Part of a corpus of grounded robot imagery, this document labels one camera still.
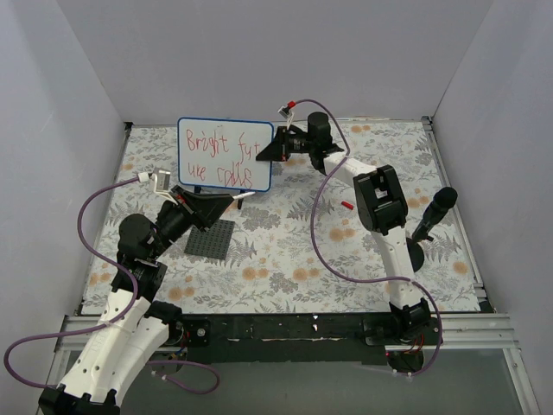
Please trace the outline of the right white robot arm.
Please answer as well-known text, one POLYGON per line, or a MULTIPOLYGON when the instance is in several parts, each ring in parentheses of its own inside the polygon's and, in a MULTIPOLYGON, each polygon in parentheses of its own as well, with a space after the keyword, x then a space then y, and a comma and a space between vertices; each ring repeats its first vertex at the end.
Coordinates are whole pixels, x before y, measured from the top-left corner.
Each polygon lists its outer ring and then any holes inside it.
POLYGON ((285 162, 293 154, 309 155, 314 169, 325 176, 310 217, 310 237, 315 254, 338 278, 355 284, 388 284, 391 334, 398 342, 413 342, 429 323, 430 310, 422 288, 415 282, 405 232, 408 208, 396 171, 389 165, 376 167, 350 157, 349 146, 342 149, 334 142, 330 126, 332 119, 326 113, 309 114, 305 131, 292 124, 290 105, 281 108, 280 113, 286 119, 286 125, 277 128, 271 143, 256 159, 259 162, 285 162), (323 259, 315 240, 315 216, 322 192, 332 178, 353 189, 359 220, 377 243, 385 270, 383 278, 350 278, 323 259))

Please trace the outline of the blue framed whiteboard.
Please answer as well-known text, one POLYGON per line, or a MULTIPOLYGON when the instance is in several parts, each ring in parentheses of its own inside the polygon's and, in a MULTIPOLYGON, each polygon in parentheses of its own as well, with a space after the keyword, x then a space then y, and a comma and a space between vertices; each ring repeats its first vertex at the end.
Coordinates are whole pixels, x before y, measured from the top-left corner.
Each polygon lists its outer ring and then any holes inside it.
POLYGON ((176 128, 180 184, 269 191, 271 163, 258 161, 256 157, 274 137, 272 123, 183 117, 176 128))

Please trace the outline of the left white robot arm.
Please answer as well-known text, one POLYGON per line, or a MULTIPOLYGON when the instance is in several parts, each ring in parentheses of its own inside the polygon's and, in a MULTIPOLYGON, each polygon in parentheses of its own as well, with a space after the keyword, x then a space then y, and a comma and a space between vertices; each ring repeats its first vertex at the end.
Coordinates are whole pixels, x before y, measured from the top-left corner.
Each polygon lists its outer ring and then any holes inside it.
POLYGON ((181 308, 155 299, 167 267, 161 257, 191 227, 205 232, 232 204, 229 194, 195 194, 178 186, 155 220, 131 214, 119 225, 118 273, 99 329, 57 386, 43 390, 45 414, 118 414, 131 383, 162 344, 183 337, 181 308))

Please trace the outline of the red capped whiteboard marker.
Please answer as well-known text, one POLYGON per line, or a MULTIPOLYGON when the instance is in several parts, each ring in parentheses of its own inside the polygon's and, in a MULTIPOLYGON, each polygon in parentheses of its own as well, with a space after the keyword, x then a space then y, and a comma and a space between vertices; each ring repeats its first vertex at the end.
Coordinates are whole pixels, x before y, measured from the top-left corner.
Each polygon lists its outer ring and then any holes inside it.
POLYGON ((237 201, 243 200, 244 198, 249 197, 249 196, 252 196, 252 195, 254 195, 254 194, 256 194, 256 192, 244 192, 244 193, 240 193, 240 194, 238 194, 238 195, 234 195, 234 196, 233 196, 233 200, 237 200, 237 201))

